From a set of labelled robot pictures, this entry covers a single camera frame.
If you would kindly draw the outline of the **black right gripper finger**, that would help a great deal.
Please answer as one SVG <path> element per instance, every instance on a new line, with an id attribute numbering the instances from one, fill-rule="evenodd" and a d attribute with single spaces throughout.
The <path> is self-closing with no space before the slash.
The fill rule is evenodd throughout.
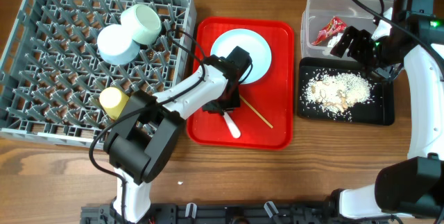
<path id="1" fill-rule="evenodd" d="M 370 63 L 372 54 L 370 33 L 366 30 L 350 28 L 348 37 L 351 38 L 351 42 L 347 56 L 360 63 Z"/>
<path id="2" fill-rule="evenodd" d="M 352 41 L 359 37 L 360 30 L 354 26 L 347 27 L 339 41 L 332 47 L 330 54 L 336 57 L 343 57 L 345 51 L 351 45 Z"/>

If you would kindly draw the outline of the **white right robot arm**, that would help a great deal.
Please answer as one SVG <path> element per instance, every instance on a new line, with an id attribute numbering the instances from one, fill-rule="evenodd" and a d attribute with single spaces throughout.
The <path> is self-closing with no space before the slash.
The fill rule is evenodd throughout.
<path id="1" fill-rule="evenodd" d="M 375 12 L 374 33 L 347 27 L 331 50 L 347 55 L 368 72 L 409 79 L 411 141 L 407 160 L 382 169 L 374 184 L 337 191 L 336 211 L 346 221 L 432 218 L 443 222 L 443 20 L 434 0 L 394 0 L 391 10 Z"/>

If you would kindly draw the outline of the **large light blue plate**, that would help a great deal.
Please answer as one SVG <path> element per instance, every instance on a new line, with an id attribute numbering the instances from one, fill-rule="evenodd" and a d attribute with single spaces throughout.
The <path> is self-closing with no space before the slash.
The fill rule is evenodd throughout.
<path id="1" fill-rule="evenodd" d="M 258 33 L 245 28 L 237 28 L 220 35 L 213 43 L 211 54 L 228 56 L 234 47 L 239 46 L 249 52 L 252 58 L 253 70 L 247 76 L 246 72 L 241 79 L 243 85 L 251 84 L 261 79 L 271 66 L 272 54 L 267 41 Z"/>

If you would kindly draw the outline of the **yellow plastic cup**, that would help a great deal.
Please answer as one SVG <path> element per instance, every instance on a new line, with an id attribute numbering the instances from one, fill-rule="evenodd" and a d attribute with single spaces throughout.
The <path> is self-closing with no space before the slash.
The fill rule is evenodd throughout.
<path id="1" fill-rule="evenodd" d="M 113 120 L 122 113 L 129 96 L 116 87 L 105 88 L 99 95 L 99 103 L 105 113 Z"/>

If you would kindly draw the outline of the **light blue small bowl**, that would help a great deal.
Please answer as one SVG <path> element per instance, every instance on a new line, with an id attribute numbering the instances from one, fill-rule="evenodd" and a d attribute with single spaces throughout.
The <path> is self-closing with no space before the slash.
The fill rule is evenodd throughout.
<path id="1" fill-rule="evenodd" d="M 140 45 L 122 25 L 106 26 L 97 38 L 100 57 L 113 65 L 125 65 L 132 62 L 139 54 Z"/>

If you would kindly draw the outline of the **red snack wrapper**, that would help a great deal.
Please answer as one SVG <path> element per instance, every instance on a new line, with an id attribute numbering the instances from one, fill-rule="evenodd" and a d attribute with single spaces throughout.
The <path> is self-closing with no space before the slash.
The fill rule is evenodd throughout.
<path id="1" fill-rule="evenodd" d="M 333 17 L 326 26 L 319 30 L 317 38 L 311 44 L 317 46 L 327 38 L 342 33 L 347 27 L 348 25 L 342 19 Z"/>

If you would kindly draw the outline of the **green bowl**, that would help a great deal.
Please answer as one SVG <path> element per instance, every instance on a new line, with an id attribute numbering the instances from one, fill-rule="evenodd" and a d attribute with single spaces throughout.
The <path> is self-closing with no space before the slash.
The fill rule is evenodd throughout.
<path id="1" fill-rule="evenodd" d="M 154 43 L 162 30 L 160 17 L 144 4 L 135 4 L 121 14 L 121 25 L 134 41 L 143 45 Z"/>

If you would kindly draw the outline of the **white plastic fork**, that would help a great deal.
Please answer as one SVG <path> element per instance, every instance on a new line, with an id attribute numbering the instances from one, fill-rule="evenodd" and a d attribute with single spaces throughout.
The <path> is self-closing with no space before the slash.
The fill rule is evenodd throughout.
<path id="1" fill-rule="evenodd" d="M 225 112 L 223 115 L 223 118 L 225 120 L 225 123 L 226 123 L 228 130 L 230 131 L 230 134 L 232 135 L 232 137 L 235 139 L 240 138 L 241 132 L 240 132 L 239 128 L 237 127 L 237 125 L 235 124 L 235 122 L 230 117 L 230 115 L 227 112 Z"/>

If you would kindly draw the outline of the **rice and food scraps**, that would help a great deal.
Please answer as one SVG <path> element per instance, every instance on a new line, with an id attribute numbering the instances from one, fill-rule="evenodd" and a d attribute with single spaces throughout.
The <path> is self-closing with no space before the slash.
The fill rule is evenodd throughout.
<path id="1" fill-rule="evenodd" d="M 360 74 L 329 75 L 324 70 L 316 70 L 310 75 L 300 96 L 305 113 L 313 110 L 333 120 L 351 121 L 355 107 L 374 102 L 374 86 Z"/>

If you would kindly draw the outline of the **white napkin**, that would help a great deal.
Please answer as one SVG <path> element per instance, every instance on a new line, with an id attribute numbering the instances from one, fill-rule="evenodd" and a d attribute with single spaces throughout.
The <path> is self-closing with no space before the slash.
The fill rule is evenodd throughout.
<path id="1" fill-rule="evenodd" d="M 327 43 L 327 46 L 323 50 L 323 55 L 329 55 L 332 48 L 341 40 L 343 33 L 338 33 L 337 35 L 333 36 L 329 42 Z"/>

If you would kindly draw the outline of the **wooden chopstick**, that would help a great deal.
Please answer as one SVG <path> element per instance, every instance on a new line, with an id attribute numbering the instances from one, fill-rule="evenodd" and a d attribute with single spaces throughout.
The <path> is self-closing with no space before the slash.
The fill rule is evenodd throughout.
<path id="1" fill-rule="evenodd" d="M 239 98 L 271 129 L 274 128 L 274 126 L 262 115 L 257 111 L 242 95 L 239 95 Z"/>

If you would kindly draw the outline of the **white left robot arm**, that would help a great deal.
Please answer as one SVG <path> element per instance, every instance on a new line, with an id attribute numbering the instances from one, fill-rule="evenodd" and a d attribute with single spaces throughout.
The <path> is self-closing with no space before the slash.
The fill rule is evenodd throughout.
<path id="1" fill-rule="evenodd" d="M 103 150 L 121 181 L 113 207 L 120 223 L 137 223 L 151 207 L 151 183 L 165 167 L 185 121 L 196 111 L 224 114 L 240 106 L 239 86 L 253 61 L 239 46 L 226 57 L 211 55 L 176 86 L 133 93 L 118 113 Z"/>

